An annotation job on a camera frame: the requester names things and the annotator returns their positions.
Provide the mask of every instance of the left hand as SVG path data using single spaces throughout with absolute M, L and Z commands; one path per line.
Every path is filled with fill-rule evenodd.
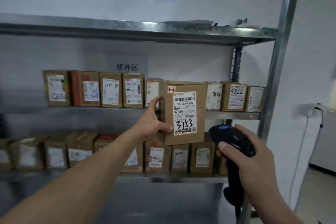
M 161 96 L 154 98 L 149 103 L 149 107 L 147 108 L 145 113 L 133 126 L 133 128 L 137 130 L 137 133 L 140 133 L 140 135 L 144 137 L 144 140 L 146 140 L 147 137 L 156 134 L 159 130 L 163 130 L 166 132 L 171 132 L 173 130 L 173 127 L 171 125 L 159 121 L 155 115 L 156 103 L 160 99 Z

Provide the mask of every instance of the shipping label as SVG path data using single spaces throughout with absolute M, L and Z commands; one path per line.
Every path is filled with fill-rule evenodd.
M 119 104 L 119 80 L 103 78 L 103 104 Z
M 69 160 L 70 161 L 82 161 L 92 155 L 92 151 L 69 149 Z
M 99 101 L 99 82 L 83 82 L 84 101 Z
M 138 156 L 137 149 L 135 148 L 125 163 L 125 166 L 137 166 L 138 165 Z
M 5 150 L 0 150 L 0 163 L 3 163 L 3 164 L 9 163 L 8 153 Z
M 187 167 L 187 163 L 188 163 L 188 150 L 175 149 L 173 167 L 174 168 Z
M 199 148 L 196 150 L 196 167 L 209 167 L 210 149 Z
M 205 109 L 207 110 L 219 110 L 221 107 L 223 86 L 220 82 L 212 82 L 208 84 L 207 102 Z
M 264 88 L 261 87 L 251 87 L 250 91 L 250 98 L 247 99 L 248 101 L 248 112 L 260 112 L 261 110 L 258 108 L 261 99 L 263 98 Z
M 126 102 L 142 104 L 140 78 L 125 79 Z
M 174 135 L 197 132 L 196 91 L 174 92 Z
M 150 148 L 149 167 L 162 167 L 163 151 L 163 148 Z
M 146 106 L 159 95 L 159 83 L 158 82 L 147 82 L 146 90 Z
M 65 102 L 64 76 L 48 74 L 47 81 L 49 100 Z
M 48 148 L 49 166 L 50 167 L 65 167 L 63 149 Z
M 228 109 L 242 110 L 244 108 L 246 85 L 231 84 Z
M 20 160 L 21 166 L 34 167 L 36 166 L 36 147 L 20 145 Z

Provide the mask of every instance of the floor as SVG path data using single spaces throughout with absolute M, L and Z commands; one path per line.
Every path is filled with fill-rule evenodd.
M 308 169 L 302 184 L 297 214 L 305 224 L 336 223 L 336 177 Z M 261 224 L 258 218 L 251 224 Z

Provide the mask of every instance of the black baseboard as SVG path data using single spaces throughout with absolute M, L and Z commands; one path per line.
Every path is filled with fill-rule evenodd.
M 335 176 L 335 177 L 336 177 L 336 172 L 331 171 L 331 170 L 329 170 L 329 169 L 326 169 L 326 168 L 323 168 L 323 167 L 319 167 L 319 166 L 317 166 L 317 165 L 310 164 L 310 163 L 309 163 L 309 167 L 310 167 L 310 168 L 313 168 L 313 169 L 315 169 L 315 170 L 317 170 L 317 171 L 323 172 L 323 173 L 325 173 L 325 174 L 332 175 L 332 176 Z

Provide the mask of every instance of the person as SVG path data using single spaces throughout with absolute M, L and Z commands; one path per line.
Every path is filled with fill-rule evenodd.
M 159 130 L 173 130 L 170 125 L 158 121 L 155 115 L 159 100 L 160 97 L 152 100 L 137 123 L 110 145 L 21 201 L 0 219 L 0 224 L 93 223 L 136 145 Z M 263 223 L 302 224 L 280 195 L 272 152 L 250 130 L 240 125 L 236 128 L 251 140 L 256 155 L 247 158 L 223 142 L 219 144 L 217 154 L 227 156 L 238 165 L 246 196 Z

